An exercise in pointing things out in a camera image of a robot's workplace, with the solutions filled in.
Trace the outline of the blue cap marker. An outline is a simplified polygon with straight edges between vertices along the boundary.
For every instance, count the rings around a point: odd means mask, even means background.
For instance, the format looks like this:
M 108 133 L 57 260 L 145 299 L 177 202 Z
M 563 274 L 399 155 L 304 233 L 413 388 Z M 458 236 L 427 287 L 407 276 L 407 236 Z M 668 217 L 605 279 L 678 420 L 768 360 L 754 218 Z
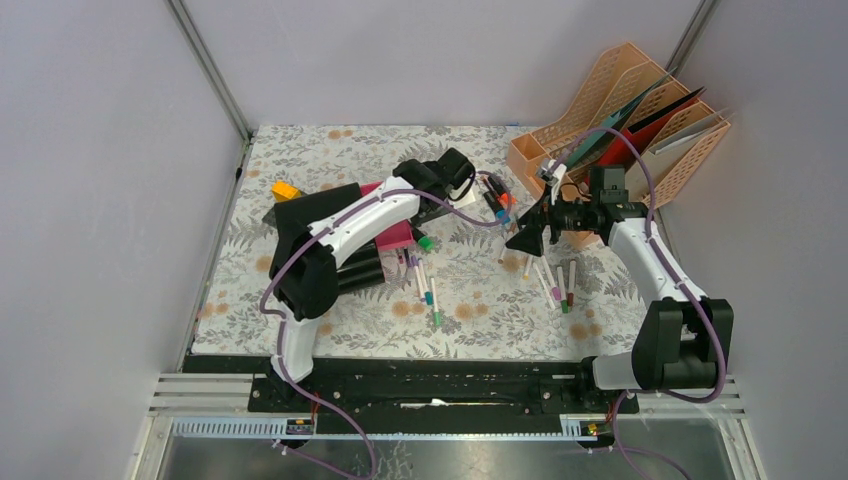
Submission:
M 496 196 L 495 193 L 492 192 L 484 192 L 483 197 L 489 206 L 492 213 L 495 215 L 495 218 L 502 224 L 506 225 L 510 222 L 509 214 L 507 213 L 506 206 L 501 202 L 500 198 Z

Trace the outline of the orange cap marker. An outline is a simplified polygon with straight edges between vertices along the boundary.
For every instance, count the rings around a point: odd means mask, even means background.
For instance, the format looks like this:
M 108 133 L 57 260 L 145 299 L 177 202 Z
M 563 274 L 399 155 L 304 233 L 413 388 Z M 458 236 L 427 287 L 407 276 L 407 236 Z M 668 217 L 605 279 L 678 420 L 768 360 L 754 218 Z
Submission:
M 493 176 L 488 177 L 489 184 L 497 195 L 498 201 L 504 208 L 516 203 L 515 198 L 509 193 L 505 183 Z

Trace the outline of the teal folder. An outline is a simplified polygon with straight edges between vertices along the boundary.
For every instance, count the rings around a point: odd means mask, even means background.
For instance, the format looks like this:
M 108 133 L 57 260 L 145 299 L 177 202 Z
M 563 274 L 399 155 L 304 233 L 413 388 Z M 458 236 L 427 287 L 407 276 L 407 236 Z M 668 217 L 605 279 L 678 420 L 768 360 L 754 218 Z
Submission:
M 614 138 L 606 129 L 620 131 L 645 98 L 670 81 L 672 73 L 660 71 L 648 63 L 627 70 L 599 107 L 600 112 L 594 113 L 588 128 L 563 149 L 560 154 L 562 164 L 568 170 L 573 170 L 585 163 L 595 150 Z

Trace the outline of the green highlighter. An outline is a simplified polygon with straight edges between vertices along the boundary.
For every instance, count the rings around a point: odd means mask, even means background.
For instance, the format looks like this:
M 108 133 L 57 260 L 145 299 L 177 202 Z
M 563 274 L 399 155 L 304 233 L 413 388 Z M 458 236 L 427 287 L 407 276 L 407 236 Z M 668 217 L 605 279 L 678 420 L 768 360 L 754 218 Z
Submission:
M 424 233 L 419 228 L 413 227 L 411 229 L 413 238 L 415 243 L 425 252 L 431 252 L 435 248 L 435 243 L 433 239 Z

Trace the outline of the red notebook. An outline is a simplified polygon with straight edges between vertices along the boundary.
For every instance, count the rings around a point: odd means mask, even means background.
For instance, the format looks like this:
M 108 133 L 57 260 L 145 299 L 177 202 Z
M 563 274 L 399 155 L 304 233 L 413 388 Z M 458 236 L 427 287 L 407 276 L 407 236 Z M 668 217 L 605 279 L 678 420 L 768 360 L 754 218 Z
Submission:
M 622 134 L 642 153 L 662 128 L 678 112 L 692 106 L 702 95 L 704 87 L 686 94 L 648 115 L 642 120 L 630 125 Z M 621 139 L 616 138 L 608 149 L 594 163 L 594 166 L 624 166 L 629 167 L 635 161 L 635 156 Z

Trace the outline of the pink drawer tray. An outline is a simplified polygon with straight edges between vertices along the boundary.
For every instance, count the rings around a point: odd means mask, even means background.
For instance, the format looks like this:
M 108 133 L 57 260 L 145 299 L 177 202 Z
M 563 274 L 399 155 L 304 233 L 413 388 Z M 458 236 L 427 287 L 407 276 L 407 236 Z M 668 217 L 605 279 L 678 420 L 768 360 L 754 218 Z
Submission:
M 361 184 L 361 196 L 364 198 L 373 191 L 383 188 L 382 183 L 383 182 Z M 390 185 L 383 190 L 390 191 L 396 188 L 397 185 Z M 374 237 L 373 240 L 375 241 L 379 252 L 405 248 L 414 243 L 411 225 L 408 219 L 408 216 L 403 218 Z

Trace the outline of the peach file organizer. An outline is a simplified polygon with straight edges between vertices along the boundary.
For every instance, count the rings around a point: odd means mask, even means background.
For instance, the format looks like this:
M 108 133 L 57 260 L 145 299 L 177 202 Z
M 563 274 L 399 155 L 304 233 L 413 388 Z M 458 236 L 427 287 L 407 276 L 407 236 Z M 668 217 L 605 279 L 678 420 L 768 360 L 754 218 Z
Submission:
M 634 201 L 674 200 L 730 128 L 715 111 L 642 50 L 624 43 L 597 60 L 557 121 L 511 140 L 506 164 L 534 198 L 537 171 L 566 158 L 562 192 L 573 200 L 588 189 L 594 165 L 622 166 Z

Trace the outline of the beige notebook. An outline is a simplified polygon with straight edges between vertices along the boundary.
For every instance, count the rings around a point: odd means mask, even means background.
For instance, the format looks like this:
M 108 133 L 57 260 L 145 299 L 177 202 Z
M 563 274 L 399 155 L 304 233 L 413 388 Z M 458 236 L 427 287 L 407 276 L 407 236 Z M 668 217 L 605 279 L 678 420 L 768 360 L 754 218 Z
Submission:
M 723 121 L 725 109 L 704 117 L 677 133 L 649 146 L 641 154 L 655 187 L 667 175 L 672 167 L 705 135 L 714 132 Z M 625 187 L 630 201 L 639 201 L 649 193 L 649 185 L 638 162 L 627 170 Z

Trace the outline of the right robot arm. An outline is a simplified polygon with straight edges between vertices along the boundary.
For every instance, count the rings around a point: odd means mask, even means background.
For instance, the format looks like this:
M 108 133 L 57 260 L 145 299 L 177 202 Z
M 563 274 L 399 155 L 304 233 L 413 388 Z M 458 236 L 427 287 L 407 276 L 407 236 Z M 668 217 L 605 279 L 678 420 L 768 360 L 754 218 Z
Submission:
M 577 405 L 597 412 L 613 390 L 721 390 L 733 310 L 727 301 L 710 298 L 671 257 L 651 210 L 630 201 L 624 169 L 592 168 L 588 201 L 564 198 L 564 167 L 538 174 L 546 184 L 543 193 L 519 218 L 520 230 L 507 247 L 539 257 L 545 232 L 552 243 L 565 231 L 594 233 L 618 256 L 647 307 L 630 351 L 586 360 L 590 374 L 573 386 Z

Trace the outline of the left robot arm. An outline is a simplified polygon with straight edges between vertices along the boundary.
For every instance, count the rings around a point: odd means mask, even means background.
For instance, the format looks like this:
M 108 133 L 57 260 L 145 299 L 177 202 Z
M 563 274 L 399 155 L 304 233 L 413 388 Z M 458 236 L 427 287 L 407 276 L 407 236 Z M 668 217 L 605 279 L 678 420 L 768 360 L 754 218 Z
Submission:
M 476 175 L 471 161 L 454 148 L 435 161 L 405 160 L 368 194 L 310 221 L 277 214 L 278 243 L 270 284 L 259 309 L 279 318 L 271 366 L 279 377 L 272 398 L 288 411 L 309 401 L 305 378 L 313 370 L 317 320 L 341 294 L 339 268 L 364 245 L 404 221 L 427 221 L 451 209 L 454 190 Z

